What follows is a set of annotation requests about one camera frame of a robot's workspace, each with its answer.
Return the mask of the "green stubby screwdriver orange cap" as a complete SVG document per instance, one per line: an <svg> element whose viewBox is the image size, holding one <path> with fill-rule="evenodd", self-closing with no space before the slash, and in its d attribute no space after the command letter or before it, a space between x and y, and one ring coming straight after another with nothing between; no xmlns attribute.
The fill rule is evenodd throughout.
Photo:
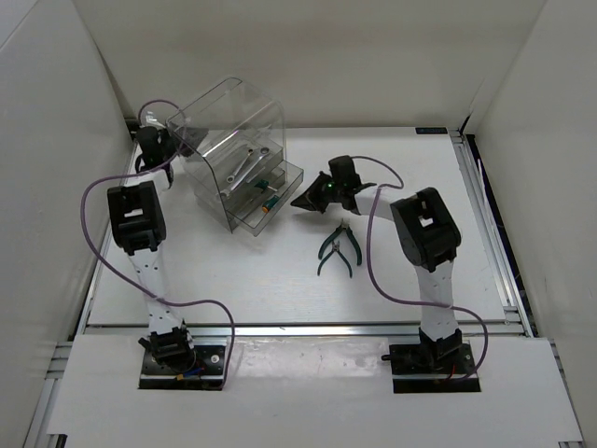
<svg viewBox="0 0 597 448"><path fill-rule="evenodd" d="M267 201L261 205L261 210L264 214L268 214L273 207L280 201L280 197L277 195L271 196Z"/></svg>

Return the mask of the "clear plastic drawer organizer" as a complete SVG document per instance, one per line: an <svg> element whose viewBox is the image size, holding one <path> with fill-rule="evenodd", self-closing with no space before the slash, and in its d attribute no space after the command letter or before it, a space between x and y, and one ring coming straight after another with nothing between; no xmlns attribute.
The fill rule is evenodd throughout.
<svg viewBox="0 0 597 448"><path fill-rule="evenodd" d="M166 121L197 204L229 231L258 236L303 180L286 157L282 104L237 77Z"/></svg>

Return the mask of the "small ratchet wrench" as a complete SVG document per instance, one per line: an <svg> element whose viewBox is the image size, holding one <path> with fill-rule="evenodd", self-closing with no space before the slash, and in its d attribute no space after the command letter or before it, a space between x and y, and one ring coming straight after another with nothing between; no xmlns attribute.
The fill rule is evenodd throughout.
<svg viewBox="0 0 597 448"><path fill-rule="evenodd" d="M243 159L241 160L241 162L234 168L234 170L228 175L227 177L227 182L230 184L232 183L237 175L240 173L240 171L242 170L242 168L245 166L245 164L248 162L248 160L251 158L252 154L253 154L254 150L252 148L249 148Z"/></svg>

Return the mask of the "large ratchet wrench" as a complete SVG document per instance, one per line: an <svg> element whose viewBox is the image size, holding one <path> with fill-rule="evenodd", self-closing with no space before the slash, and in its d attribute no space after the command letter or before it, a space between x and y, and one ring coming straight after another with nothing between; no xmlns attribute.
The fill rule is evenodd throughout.
<svg viewBox="0 0 597 448"><path fill-rule="evenodd" d="M242 168L240 173L237 175L236 179L232 183L227 182L226 177L226 185L225 187L219 191L219 195L223 198L228 198L230 194L238 188L242 182L248 177L248 175L258 166L258 164L269 156L271 150L268 147L261 147L259 149L254 149L254 152L245 166Z"/></svg>

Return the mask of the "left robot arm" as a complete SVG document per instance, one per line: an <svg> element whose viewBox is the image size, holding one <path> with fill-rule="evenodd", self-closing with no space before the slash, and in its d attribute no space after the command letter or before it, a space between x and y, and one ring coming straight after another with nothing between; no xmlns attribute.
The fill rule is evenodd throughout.
<svg viewBox="0 0 597 448"><path fill-rule="evenodd" d="M114 241L128 256L144 292L148 335L139 341L152 358L175 374L201 372L192 338L182 317L161 302L167 295L167 278L160 245L167 237L160 194L174 183L169 159L175 155L174 140L154 118L136 132L140 148L134 164L144 177L130 186L107 191L108 211Z"/></svg>

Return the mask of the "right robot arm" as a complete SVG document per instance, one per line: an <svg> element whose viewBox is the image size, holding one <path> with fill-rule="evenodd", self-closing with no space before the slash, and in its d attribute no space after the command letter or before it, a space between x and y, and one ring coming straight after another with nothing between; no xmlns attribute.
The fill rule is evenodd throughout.
<svg viewBox="0 0 597 448"><path fill-rule="evenodd" d="M352 156L339 156L328 162L329 172L321 172L291 205L323 214L332 203L368 218L365 260L368 277L382 291L374 277L372 231L374 219L394 223L398 242L407 261L415 269L419 285L417 301L395 299L381 292L388 301L422 308L419 327L419 361L432 373L448 367L463 343L455 318L451 277L457 248L462 242L446 204L437 189L422 189L403 199L387 199L384 189L403 189L405 185L363 182L355 170Z"/></svg>

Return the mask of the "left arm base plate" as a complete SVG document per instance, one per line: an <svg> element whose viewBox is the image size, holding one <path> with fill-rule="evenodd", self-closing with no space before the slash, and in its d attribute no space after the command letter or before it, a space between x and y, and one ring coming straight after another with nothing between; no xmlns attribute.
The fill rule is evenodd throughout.
<svg viewBox="0 0 597 448"><path fill-rule="evenodd" d="M186 333L171 332L139 340L144 349L138 388L142 390L221 391L228 346L191 343Z"/></svg>

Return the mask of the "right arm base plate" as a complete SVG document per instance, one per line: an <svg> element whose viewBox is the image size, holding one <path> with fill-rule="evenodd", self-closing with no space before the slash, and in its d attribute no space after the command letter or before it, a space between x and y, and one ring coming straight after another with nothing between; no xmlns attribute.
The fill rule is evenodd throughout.
<svg viewBox="0 0 597 448"><path fill-rule="evenodd" d="M431 366L418 344L391 344L389 362L395 394L479 393L480 381L469 343Z"/></svg>

